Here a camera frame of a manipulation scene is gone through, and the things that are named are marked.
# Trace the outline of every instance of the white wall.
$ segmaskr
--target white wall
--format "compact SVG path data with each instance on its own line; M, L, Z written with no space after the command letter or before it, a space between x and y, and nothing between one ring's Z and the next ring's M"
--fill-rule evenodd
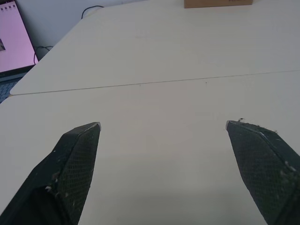
M109 7L139 0L16 0L34 46L54 46L90 6ZM38 50L42 57L45 50Z

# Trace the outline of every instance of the keyboard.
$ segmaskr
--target keyboard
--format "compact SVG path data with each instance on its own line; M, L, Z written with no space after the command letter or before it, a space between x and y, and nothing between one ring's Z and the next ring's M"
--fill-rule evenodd
M18 83L19 80L20 79L13 79L10 81L0 82L0 104L9 96L10 90Z

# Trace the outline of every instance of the black cable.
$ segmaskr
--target black cable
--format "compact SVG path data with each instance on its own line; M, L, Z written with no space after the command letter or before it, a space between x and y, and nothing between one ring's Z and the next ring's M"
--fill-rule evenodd
M81 19L83 19L83 15L84 15L84 12L90 8L95 8L95 7L100 7L100 8L104 8L104 6L91 6L91 7L87 7L81 14Z
M36 49L34 50L34 56L33 56L33 63L34 63L34 65L36 65L36 55L37 55L37 50L38 49L47 49L48 51L50 51L50 49L49 48L53 48L53 46L38 46L38 47L36 47Z

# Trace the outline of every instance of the white table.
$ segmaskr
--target white table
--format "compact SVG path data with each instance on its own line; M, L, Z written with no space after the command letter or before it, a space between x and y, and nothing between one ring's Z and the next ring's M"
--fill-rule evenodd
M13 95L300 70L300 1L108 7L81 20Z
M276 129L300 153L299 75L12 96L0 105L0 211L63 133L100 121L81 225L265 225L225 124L243 117Z

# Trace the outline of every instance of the laptop screen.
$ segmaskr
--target laptop screen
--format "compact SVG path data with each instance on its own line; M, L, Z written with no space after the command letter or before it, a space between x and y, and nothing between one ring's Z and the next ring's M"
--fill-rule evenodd
M15 1L0 4L0 73L33 66L34 55Z

